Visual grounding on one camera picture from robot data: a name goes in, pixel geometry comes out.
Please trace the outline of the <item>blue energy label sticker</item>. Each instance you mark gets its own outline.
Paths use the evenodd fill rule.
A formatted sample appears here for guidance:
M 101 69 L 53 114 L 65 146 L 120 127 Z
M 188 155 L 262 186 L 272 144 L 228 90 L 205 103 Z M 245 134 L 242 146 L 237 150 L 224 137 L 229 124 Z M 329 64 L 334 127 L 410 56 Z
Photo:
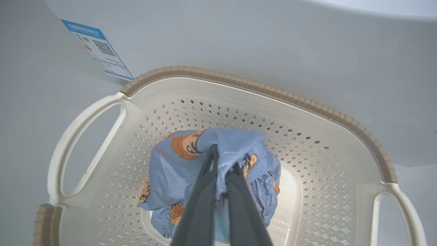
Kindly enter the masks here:
M 100 29 L 64 19 L 61 22 L 106 74 L 127 81 L 134 79 Z

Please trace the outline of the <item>cream basket with brown rim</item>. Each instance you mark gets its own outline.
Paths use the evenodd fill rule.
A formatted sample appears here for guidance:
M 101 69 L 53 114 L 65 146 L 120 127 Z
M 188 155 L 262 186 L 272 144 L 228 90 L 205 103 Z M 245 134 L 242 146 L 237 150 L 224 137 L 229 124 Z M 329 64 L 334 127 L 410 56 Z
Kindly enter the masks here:
M 137 76 L 84 110 L 50 162 L 32 246 L 170 246 L 137 206 L 153 146 L 187 129 L 242 128 L 266 136 L 281 162 L 274 246 L 377 246 L 380 202 L 392 196 L 408 246 L 428 246 L 389 155 L 358 121 L 275 86 L 170 66 Z

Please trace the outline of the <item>blue cartoon print shorts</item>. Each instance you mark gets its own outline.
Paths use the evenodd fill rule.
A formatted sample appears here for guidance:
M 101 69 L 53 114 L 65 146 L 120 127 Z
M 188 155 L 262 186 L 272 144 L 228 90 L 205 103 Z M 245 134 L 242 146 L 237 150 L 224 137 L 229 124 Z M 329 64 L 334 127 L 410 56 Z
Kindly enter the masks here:
M 237 164 L 251 201 L 268 227 L 278 205 L 281 163 L 265 148 L 265 135 L 236 128 L 177 131 L 151 152 L 149 182 L 138 206 L 152 211 L 151 224 L 173 239 L 211 146 L 217 147 L 217 183 L 214 191 L 214 240 L 231 242 L 225 175 Z

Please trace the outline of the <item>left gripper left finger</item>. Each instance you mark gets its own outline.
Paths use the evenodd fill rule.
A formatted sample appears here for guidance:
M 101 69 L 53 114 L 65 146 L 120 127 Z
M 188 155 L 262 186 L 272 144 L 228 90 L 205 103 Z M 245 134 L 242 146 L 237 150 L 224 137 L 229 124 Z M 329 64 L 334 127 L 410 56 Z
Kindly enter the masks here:
M 217 145 L 212 145 L 185 203 L 171 246 L 214 246 L 218 159 Z

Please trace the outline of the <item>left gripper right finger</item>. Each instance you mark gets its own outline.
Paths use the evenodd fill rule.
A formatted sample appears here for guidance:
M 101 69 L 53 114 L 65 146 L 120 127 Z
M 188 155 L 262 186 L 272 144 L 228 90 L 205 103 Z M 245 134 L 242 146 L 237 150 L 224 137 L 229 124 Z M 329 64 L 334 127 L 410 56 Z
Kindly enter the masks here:
M 230 246 L 273 246 L 239 165 L 225 176 Z

